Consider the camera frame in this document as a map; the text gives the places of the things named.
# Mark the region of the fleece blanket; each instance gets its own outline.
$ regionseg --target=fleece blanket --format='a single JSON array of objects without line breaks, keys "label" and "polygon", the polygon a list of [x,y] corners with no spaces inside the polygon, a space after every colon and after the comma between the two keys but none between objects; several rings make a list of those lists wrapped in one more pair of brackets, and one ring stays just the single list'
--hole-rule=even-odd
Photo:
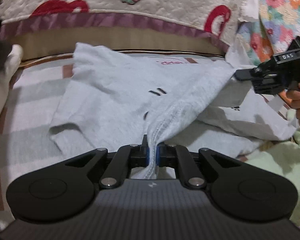
[{"label": "fleece blanket", "polygon": [[2,37],[60,27],[123,26],[231,44],[245,0],[3,0]]},{"label": "fleece blanket", "polygon": [[259,0],[259,16],[259,22],[245,23],[238,32],[255,65],[287,50],[300,36],[300,0]]}]

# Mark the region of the purple fabric border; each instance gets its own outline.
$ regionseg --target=purple fabric border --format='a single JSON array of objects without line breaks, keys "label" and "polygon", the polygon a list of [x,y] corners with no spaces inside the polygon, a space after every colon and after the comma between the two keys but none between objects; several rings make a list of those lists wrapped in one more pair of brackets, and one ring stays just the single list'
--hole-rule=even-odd
[{"label": "purple fabric border", "polygon": [[177,35],[211,38],[211,43],[221,50],[227,51],[229,47],[212,33],[156,18],[129,13],[56,13],[30,17],[24,20],[4,24],[1,28],[0,39],[11,38],[26,33],[34,33],[41,30],[99,26],[120,26],[139,29],[149,28],[155,31]]}]

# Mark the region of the gray stripe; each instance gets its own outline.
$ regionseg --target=gray stripe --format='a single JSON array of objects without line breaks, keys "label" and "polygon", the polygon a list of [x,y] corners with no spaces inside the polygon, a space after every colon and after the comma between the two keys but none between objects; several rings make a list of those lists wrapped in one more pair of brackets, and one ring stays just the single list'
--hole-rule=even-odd
[{"label": "gray stripe", "polygon": [[6,107],[44,98],[63,96],[69,82],[70,78],[64,78],[15,88],[9,91]]},{"label": "gray stripe", "polygon": [[0,167],[62,156],[48,131],[44,125],[0,135]]},{"label": "gray stripe", "polygon": [[59,60],[41,63],[39,65],[35,65],[32,67],[26,68],[24,71],[25,72],[34,72],[34,71],[38,71],[38,70],[42,70],[42,69],[46,69],[46,68],[50,68],[50,67],[71,65],[73,63],[74,63],[73,58],[65,58],[65,59],[59,59]]}]

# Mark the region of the silver screw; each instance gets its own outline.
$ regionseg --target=silver screw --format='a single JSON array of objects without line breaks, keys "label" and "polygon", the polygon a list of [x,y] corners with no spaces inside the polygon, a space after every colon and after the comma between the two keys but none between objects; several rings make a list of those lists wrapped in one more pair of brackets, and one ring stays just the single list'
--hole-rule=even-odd
[{"label": "silver screw", "polygon": [[111,178],[111,177],[109,177],[109,178],[103,178],[101,180],[101,184],[105,185],[105,186],[113,186],[116,183],[117,183],[117,180],[115,178]]},{"label": "silver screw", "polygon": [[192,186],[201,186],[201,185],[204,184],[204,179],[198,178],[198,177],[193,177],[193,178],[189,179],[188,182],[189,182]]}]

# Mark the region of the floral blanket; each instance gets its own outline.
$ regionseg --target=floral blanket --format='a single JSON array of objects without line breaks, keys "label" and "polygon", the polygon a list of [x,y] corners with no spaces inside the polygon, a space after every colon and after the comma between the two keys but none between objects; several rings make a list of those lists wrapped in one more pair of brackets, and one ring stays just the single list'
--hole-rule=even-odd
[{"label": "floral blanket", "polygon": [[300,36],[300,0],[259,0],[260,21],[244,23],[238,36],[253,64],[285,51]]}]

